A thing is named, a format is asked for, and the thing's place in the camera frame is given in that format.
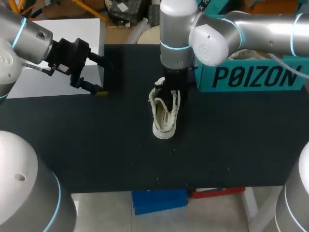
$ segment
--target teal box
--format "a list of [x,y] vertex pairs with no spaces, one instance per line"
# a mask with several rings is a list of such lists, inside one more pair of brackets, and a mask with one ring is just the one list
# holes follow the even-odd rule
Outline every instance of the teal box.
[[[282,61],[309,73],[309,58],[285,56]],[[306,81],[273,59],[226,60],[215,67],[198,61],[195,72],[201,92],[300,90]]]
[[207,15],[217,15],[222,8],[227,4],[228,0],[212,0],[209,5],[206,7],[204,13]]

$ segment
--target cardboard box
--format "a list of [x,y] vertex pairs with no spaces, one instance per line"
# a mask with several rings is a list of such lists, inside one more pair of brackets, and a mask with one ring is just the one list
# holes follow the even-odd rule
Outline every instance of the cardboard box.
[[132,30],[124,26],[107,27],[105,44],[124,44]]

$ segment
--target shoe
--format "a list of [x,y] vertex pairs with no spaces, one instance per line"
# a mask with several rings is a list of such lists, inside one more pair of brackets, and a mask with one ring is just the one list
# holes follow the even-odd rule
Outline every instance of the shoe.
[[[155,85],[161,85],[164,80],[165,78],[161,77]],[[180,107],[180,91],[154,88],[149,94],[149,101],[154,116],[154,135],[159,139],[173,137]]]

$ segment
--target black table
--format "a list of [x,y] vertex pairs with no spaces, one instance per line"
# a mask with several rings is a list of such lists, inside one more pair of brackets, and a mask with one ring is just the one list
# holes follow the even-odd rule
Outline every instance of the black table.
[[0,130],[26,139],[72,193],[283,185],[309,141],[305,90],[191,90],[175,136],[152,133],[156,45],[109,45],[108,96],[9,99]]

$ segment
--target tiled floor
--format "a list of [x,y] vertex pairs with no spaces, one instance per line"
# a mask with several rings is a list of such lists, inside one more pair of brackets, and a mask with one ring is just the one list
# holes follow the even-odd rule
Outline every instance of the tiled floor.
[[[271,187],[254,188],[260,206]],[[190,199],[187,207],[136,216],[131,192],[74,194],[76,232],[247,232],[239,195]],[[277,232],[272,221],[265,232]]]

